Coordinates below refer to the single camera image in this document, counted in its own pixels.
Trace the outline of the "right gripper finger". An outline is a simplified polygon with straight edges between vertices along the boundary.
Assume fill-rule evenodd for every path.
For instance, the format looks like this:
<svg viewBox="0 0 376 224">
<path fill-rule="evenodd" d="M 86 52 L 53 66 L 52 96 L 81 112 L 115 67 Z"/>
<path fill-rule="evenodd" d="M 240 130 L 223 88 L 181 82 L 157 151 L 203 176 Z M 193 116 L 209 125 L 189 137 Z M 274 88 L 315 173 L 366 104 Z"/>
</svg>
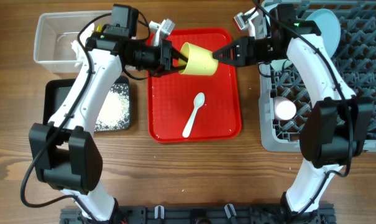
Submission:
<svg viewBox="0 0 376 224">
<path fill-rule="evenodd" d="M 238 56 L 238 55 L 239 55 L 239 41 L 238 40 L 234 40 L 231 43 L 213 52 L 213 56 Z"/>
<path fill-rule="evenodd" d="M 236 56 L 213 56 L 213 59 L 216 59 L 219 63 L 223 63 L 226 65 L 237 65 Z"/>
</svg>

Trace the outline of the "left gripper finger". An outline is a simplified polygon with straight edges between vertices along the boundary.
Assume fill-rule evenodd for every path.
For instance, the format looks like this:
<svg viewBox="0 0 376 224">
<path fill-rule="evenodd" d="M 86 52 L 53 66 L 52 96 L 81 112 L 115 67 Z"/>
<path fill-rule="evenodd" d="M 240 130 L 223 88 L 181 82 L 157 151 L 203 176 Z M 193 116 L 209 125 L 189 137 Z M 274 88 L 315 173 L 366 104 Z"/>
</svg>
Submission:
<svg viewBox="0 0 376 224">
<path fill-rule="evenodd" d="M 150 71 L 150 77 L 162 77 L 175 72 L 180 69 L 178 67 L 171 67 L 171 69 L 166 69 L 165 66 L 159 65 L 156 69 Z"/>
<path fill-rule="evenodd" d="M 172 48 L 171 49 L 171 55 L 172 55 L 172 58 L 176 59 L 176 60 L 183 60 L 184 62 L 187 62 L 188 61 L 188 58 L 186 56 L 184 56 L 180 51 L 178 51 L 177 49 L 175 48 Z"/>
</svg>

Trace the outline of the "yellow cup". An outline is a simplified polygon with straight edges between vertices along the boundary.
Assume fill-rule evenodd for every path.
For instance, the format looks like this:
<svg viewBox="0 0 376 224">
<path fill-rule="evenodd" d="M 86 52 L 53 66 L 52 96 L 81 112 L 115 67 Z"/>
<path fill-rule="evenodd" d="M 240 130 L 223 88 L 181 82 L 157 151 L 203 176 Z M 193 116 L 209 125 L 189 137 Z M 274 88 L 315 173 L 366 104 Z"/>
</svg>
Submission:
<svg viewBox="0 0 376 224">
<path fill-rule="evenodd" d="M 202 75 L 211 76 L 218 69 L 218 60 L 213 59 L 212 51 L 199 47 L 197 45 L 185 42 L 180 50 L 188 61 L 178 60 L 178 66 L 185 66 L 179 71 L 181 75 Z"/>
</svg>

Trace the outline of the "white plastic spoon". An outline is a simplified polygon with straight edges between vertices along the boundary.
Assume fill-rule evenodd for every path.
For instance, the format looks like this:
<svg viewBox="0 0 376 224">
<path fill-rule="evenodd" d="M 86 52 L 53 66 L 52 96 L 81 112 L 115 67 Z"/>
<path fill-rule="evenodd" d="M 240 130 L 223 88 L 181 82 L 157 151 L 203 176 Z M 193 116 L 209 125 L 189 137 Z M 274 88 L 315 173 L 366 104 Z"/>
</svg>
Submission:
<svg viewBox="0 0 376 224">
<path fill-rule="evenodd" d="M 198 110 L 204 105 L 204 102 L 205 102 L 205 95 L 204 93 L 200 92 L 198 93 L 195 98 L 194 98 L 194 101 L 193 101 L 193 111 L 184 127 L 184 130 L 182 132 L 182 136 L 184 138 L 188 138 L 190 136 L 190 133 L 191 133 L 191 130 L 193 128 L 193 123 L 195 121 L 195 118 L 196 118 L 196 114 L 198 112 Z"/>
</svg>

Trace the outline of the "white rice grains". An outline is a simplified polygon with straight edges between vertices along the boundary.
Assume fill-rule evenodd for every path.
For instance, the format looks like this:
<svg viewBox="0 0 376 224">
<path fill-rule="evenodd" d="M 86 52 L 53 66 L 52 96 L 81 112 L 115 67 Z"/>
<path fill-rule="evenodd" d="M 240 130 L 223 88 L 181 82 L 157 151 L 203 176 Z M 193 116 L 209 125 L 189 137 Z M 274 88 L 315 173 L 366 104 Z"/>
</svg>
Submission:
<svg viewBox="0 0 376 224">
<path fill-rule="evenodd" d="M 131 124 L 129 85 L 115 83 L 111 87 L 99 112 L 95 132 L 121 131 Z"/>
</svg>

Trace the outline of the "pink cup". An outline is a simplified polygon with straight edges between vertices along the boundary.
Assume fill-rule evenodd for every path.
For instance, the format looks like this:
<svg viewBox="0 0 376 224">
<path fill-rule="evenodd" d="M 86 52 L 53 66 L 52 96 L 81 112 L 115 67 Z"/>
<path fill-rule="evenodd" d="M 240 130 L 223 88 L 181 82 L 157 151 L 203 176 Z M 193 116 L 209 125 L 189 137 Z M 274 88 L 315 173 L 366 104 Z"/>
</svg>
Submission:
<svg viewBox="0 0 376 224">
<path fill-rule="evenodd" d="M 277 96 L 273 98 L 273 111 L 276 120 L 290 120 L 296 115 L 296 106 L 289 99 Z"/>
</svg>

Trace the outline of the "yellow snack wrapper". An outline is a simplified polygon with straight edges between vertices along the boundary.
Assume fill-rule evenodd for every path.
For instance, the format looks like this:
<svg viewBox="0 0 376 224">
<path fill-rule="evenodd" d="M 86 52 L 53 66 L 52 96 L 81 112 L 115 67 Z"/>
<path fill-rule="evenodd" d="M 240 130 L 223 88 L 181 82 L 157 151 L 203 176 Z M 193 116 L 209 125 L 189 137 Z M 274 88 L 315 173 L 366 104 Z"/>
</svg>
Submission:
<svg viewBox="0 0 376 224">
<path fill-rule="evenodd" d="M 96 31 L 97 31 L 97 32 L 100 32 L 101 30 L 102 30 L 102 25 L 100 24 L 99 26 L 97 26 Z"/>
</svg>

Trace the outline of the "white tissue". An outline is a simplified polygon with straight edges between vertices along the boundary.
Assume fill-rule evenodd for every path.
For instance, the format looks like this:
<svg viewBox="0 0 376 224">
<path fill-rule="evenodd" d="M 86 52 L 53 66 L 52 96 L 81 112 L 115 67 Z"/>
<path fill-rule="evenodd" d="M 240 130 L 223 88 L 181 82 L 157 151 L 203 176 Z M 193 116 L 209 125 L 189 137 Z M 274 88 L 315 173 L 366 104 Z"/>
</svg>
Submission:
<svg viewBox="0 0 376 224">
<path fill-rule="evenodd" d="M 82 34 L 80 35 L 80 42 L 82 44 L 86 43 L 87 38 L 91 36 L 91 34 L 94 31 L 94 28 L 95 28 L 95 25 L 94 24 L 90 24 L 88 26 L 88 28 L 86 28 L 82 32 Z M 84 51 L 82 49 L 82 46 L 79 44 L 79 42 L 77 40 L 74 40 L 71 43 L 71 48 L 72 48 L 72 50 L 76 54 L 76 61 L 77 62 L 75 63 L 75 67 L 79 67 L 84 62 L 84 60 L 86 59 L 86 55 L 85 55 L 85 53 L 84 53 Z"/>
</svg>

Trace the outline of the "light blue plate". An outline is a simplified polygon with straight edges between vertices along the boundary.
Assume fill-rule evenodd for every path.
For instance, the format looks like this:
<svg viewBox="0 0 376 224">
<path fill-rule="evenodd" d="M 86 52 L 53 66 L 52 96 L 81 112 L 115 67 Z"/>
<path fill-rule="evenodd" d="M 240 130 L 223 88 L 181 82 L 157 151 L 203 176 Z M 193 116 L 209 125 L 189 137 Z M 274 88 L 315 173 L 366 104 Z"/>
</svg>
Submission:
<svg viewBox="0 0 376 224">
<path fill-rule="evenodd" d="M 339 45 L 341 25 L 336 15 L 329 9 L 318 9 L 312 12 L 306 19 L 299 19 L 292 4 L 279 4 L 270 10 L 270 14 L 276 21 L 267 19 L 270 24 L 271 38 L 276 41 L 273 47 L 277 51 L 279 59 L 272 60 L 270 66 L 277 72 L 291 65 L 287 60 L 286 51 L 292 38 L 297 36 L 282 27 L 283 23 L 300 35 L 317 34 L 323 38 L 325 50 L 332 57 Z"/>
</svg>

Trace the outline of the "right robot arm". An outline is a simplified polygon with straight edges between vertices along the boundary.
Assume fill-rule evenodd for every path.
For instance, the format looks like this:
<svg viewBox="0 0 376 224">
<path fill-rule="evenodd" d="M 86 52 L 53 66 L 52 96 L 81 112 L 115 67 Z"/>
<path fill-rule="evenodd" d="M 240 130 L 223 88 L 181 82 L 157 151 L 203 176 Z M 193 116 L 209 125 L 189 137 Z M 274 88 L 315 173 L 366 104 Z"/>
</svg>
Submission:
<svg viewBox="0 0 376 224">
<path fill-rule="evenodd" d="M 267 11 L 257 2 L 253 11 L 270 21 L 270 36 L 243 36 L 213 52 L 213 58 L 233 67 L 286 58 L 297 69 L 312 109 L 299 136 L 303 162 L 281 203 L 291 220 L 312 217 L 330 180 L 348 176 L 352 158 L 362 153 L 373 103 L 347 86 L 317 24 L 298 21 L 292 4 Z"/>
</svg>

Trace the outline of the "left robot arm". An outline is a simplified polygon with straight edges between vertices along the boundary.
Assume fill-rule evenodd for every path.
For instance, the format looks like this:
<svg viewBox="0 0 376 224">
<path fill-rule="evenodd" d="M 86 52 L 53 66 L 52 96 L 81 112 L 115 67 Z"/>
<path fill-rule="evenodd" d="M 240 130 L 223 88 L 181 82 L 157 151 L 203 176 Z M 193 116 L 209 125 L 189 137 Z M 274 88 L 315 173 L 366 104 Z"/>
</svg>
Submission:
<svg viewBox="0 0 376 224">
<path fill-rule="evenodd" d="M 32 172 L 39 181 L 63 192 L 80 207 L 90 223 L 125 223 L 117 200 L 100 181 L 103 160 L 93 139 L 94 128 L 111 86 L 127 65 L 165 75 L 183 70 L 173 60 L 188 61 L 169 40 L 158 46 L 128 36 L 94 32 L 83 45 L 86 55 L 77 79 L 47 124 L 35 123 L 29 132 L 33 161 L 21 186 L 22 203 Z"/>
</svg>

